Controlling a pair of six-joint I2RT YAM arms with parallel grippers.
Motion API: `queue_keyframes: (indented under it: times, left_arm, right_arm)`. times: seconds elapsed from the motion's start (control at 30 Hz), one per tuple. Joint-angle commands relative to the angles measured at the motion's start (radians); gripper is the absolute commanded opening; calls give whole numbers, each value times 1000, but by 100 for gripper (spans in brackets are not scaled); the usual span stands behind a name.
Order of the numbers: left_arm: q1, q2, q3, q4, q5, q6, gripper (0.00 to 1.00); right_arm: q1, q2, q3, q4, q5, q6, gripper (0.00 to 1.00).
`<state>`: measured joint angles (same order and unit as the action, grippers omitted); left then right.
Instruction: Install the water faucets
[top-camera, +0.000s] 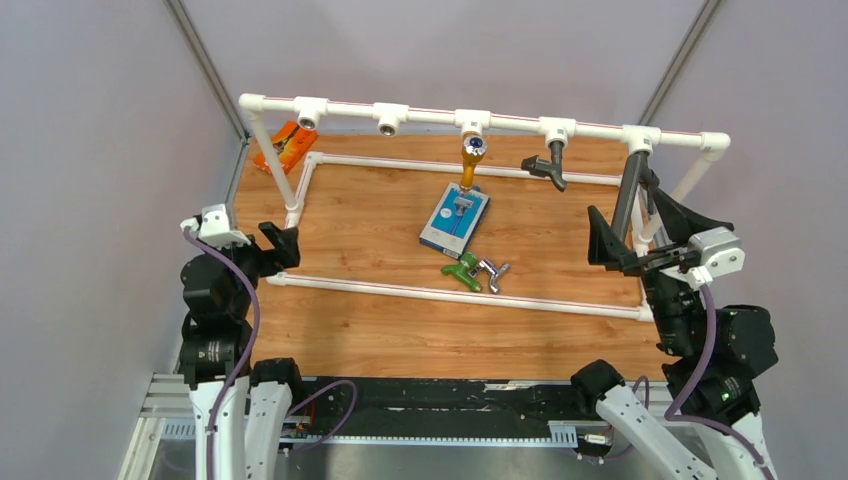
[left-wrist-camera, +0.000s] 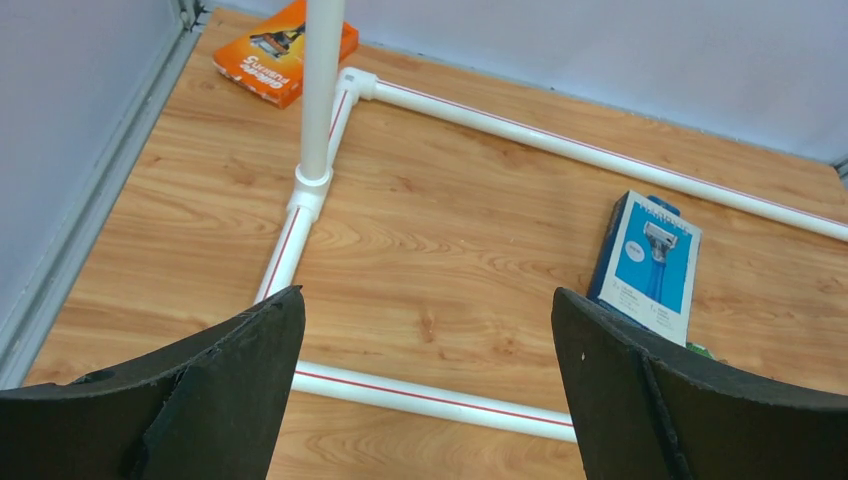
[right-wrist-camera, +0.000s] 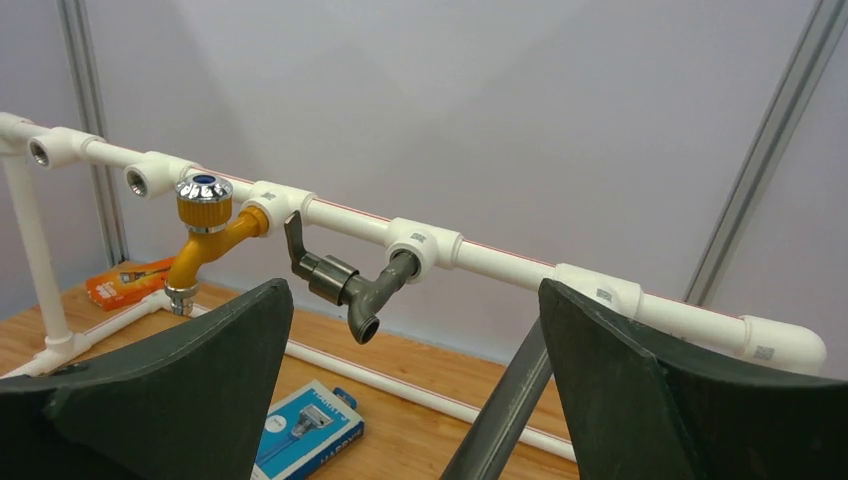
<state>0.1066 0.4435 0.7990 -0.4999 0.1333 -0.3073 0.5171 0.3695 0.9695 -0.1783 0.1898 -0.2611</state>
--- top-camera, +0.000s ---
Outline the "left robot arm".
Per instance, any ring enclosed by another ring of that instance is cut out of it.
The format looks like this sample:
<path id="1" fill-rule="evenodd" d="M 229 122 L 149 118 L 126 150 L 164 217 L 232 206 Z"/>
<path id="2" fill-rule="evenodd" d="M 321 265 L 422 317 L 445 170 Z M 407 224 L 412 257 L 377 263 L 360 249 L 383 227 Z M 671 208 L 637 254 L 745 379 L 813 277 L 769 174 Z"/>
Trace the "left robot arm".
<path id="1" fill-rule="evenodd" d="M 200 239 L 196 220 L 183 227 L 201 251 L 180 273 L 188 312 L 179 371 L 196 428 L 198 479 L 273 478 L 284 422 L 306 399 L 294 359 L 251 360 L 261 319 L 247 315 L 259 312 L 260 279 L 301 261 L 298 228 L 263 222 L 259 229 L 270 248 L 252 235 L 215 248 Z"/>

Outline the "green plastic faucet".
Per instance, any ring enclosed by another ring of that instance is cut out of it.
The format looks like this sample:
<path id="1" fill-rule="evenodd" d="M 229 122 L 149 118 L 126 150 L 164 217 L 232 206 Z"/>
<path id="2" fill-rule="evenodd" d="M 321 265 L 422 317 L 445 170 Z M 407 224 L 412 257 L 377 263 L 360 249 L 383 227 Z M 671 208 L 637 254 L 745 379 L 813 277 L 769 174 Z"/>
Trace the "green plastic faucet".
<path id="1" fill-rule="evenodd" d="M 458 280 L 469 291 L 479 293 L 482 287 L 475 279 L 475 273 L 472 272 L 478 263 L 479 260 L 473 253 L 465 252 L 459 257 L 456 264 L 446 265 L 440 269 L 440 272 L 445 276 L 451 276 Z"/>

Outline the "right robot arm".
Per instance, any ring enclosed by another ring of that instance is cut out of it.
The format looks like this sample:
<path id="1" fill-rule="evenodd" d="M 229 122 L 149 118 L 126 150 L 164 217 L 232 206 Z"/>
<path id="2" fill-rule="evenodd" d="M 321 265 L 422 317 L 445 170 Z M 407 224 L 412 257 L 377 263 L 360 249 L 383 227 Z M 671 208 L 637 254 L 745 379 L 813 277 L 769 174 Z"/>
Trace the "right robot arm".
<path id="1" fill-rule="evenodd" d="M 639 254 L 625 228 L 587 210 L 588 260 L 640 280 L 671 357 L 662 368 L 672 401 L 661 419 L 607 361 L 595 360 L 571 378 L 573 410 L 600 417 L 667 479 L 772 479 L 755 379 L 778 360 L 767 309 L 717 307 L 711 283 L 741 270 L 745 254 L 734 227 L 653 190 L 668 245 Z"/>

